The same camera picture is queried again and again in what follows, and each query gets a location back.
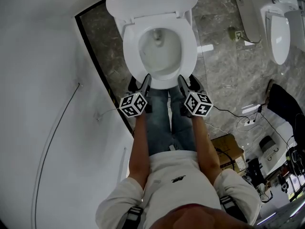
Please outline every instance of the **black strap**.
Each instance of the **black strap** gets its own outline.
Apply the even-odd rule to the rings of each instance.
[[[141,207],[131,207],[127,212],[127,219],[122,229],[137,229],[141,221],[141,214],[143,209]]]
[[[230,216],[238,220],[241,220],[245,223],[248,223],[243,212],[240,210],[240,208],[238,207],[238,205],[235,203],[235,201],[231,196],[222,197],[220,199],[220,204],[225,209],[225,212],[227,212]]]

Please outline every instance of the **person's leg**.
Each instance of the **person's leg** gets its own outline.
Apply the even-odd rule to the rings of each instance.
[[[183,95],[178,86],[169,89],[169,93],[173,113],[172,134],[178,140],[183,150],[196,151],[192,121],[190,118],[180,114],[180,102],[183,99]]]
[[[168,90],[151,88],[148,92],[152,112],[146,114],[149,156],[169,151],[172,133],[168,116]]]
[[[305,116],[296,100],[281,86],[273,84],[269,94],[268,109],[285,119],[292,126],[298,145],[305,148]]]

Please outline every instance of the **white t-shirt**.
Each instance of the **white t-shirt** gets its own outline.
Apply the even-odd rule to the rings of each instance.
[[[144,208],[144,229],[171,210],[186,204],[221,209],[219,198],[229,195],[249,224],[253,225],[261,208],[256,190],[235,171],[223,171],[212,185],[200,171],[197,153],[168,151],[150,157],[151,173],[145,191],[133,178],[120,182],[96,212],[100,229],[116,229],[122,216],[133,206]]]

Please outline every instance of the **shoe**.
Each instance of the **shoe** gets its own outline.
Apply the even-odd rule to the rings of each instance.
[[[272,88],[274,83],[275,83],[275,80],[273,80],[273,79],[271,79],[268,82],[268,85],[267,85],[267,88],[266,88],[266,92],[265,92],[265,104],[266,105],[268,105],[268,103],[269,103],[269,100],[270,100],[270,91],[271,91],[271,88]]]

